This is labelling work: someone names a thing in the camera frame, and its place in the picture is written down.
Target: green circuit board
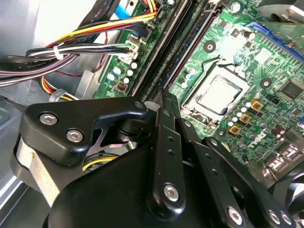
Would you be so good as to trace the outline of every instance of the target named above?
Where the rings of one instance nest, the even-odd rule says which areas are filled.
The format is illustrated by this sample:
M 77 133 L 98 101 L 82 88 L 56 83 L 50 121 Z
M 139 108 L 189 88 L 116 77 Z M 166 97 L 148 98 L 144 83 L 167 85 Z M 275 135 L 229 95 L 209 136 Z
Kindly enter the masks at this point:
M 236 2 L 241 7 L 235 13 L 231 9 Z M 208 29 L 170 87 L 170 92 L 177 96 L 182 107 L 202 77 L 206 77 L 203 66 L 208 61 L 220 58 L 227 65 L 238 67 L 237 70 L 243 73 L 249 89 L 225 114 L 218 126 L 203 124 L 192 118 L 183 109 L 182 116 L 192 122 L 200 138 L 214 136 L 229 145 L 230 148 L 232 145 L 237 146 L 239 142 L 244 142 L 246 149 L 238 148 L 231 151 L 241 163 L 244 163 L 243 154 L 249 160 L 253 159 L 263 163 L 277 151 L 277 148 L 284 143 L 271 133 L 277 124 L 284 129 L 293 127 L 300 134 L 304 133 L 304 130 L 297 125 L 299 119 L 304 115 L 303 64 L 262 34 L 244 27 L 252 21 L 260 21 L 261 23 L 265 21 L 257 11 L 259 2 L 251 0 L 230 1 L 220 17 Z M 253 39 L 245 37 L 245 31 L 254 33 L 255 37 Z M 216 48 L 211 53 L 206 51 L 206 43 L 210 41 L 214 41 L 216 44 Z M 189 72 L 192 72 L 193 75 L 191 75 L 191 79 L 185 81 Z M 224 99 L 224 96 L 224 93 L 218 91 L 217 94 L 214 94 L 214 102 Z M 257 104 L 262 104 L 261 109 L 255 111 L 248 107 L 246 112 L 241 112 L 242 108 L 246 108 L 246 103 L 251 102 L 253 105 L 256 101 Z M 246 124 L 240 122 L 237 117 L 238 113 L 246 114 L 249 122 Z M 266 128 L 261 129 L 259 126 L 261 123 L 266 124 Z M 233 129 L 233 133 L 231 133 L 230 130 L 234 126 L 237 128 Z M 253 143 L 247 136 L 249 132 L 253 133 L 258 141 L 255 140 Z
M 140 38 L 136 37 L 134 33 L 129 31 L 122 32 L 119 43 L 124 43 L 127 40 L 134 39 L 138 42 L 139 49 L 137 51 L 138 56 L 136 58 L 136 63 L 138 67 L 136 69 L 131 69 L 130 64 L 123 62 L 117 56 L 113 56 L 108 68 L 103 72 L 100 86 L 95 94 L 95 98 L 106 98 L 106 97 L 118 97 L 118 96 L 127 96 L 129 95 L 134 83 L 138 79 L 138 74 L 141 72 L 143 63 L 147 61 L 150 52 L 155 47 L 158 37 L 162 33 L 167 21 L 170 19 L 174 7 L 168 6 L 167 1 L 159 0 L 157 1 L 161 4 L 161 17 L 158 17 L 155 20 L 150 20 L 144 25 L 152 30 L 152 33 L 149 35 L 149 39 L 146 42 L 141 42 Z M 133 15 L 140 15 L 144 12 L 144 6 L 139 2 L 134 10 Z M 121 70 L 119 75 L 114 75 L 113 69 L 118 67 Z M 128 75 L 127 70 L 132 70 L 133 75 Z M 115 76 L 113 81 L 108 80 L 107 75 L 112 74 Z M 128 77 L 130 80 L 129 83 L 124 83 L 124 78 Z

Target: white zip tie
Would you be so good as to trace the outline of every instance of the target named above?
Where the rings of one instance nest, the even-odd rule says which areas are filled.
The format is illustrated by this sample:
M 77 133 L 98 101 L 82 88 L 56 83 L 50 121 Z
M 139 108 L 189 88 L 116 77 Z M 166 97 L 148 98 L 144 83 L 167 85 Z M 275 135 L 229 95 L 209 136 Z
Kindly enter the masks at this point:
M 54 49 L 55 57 L 58 60 L 62 60 L 64 56 L 59 53 L 58 46 L 54 46 L 53 49 Z

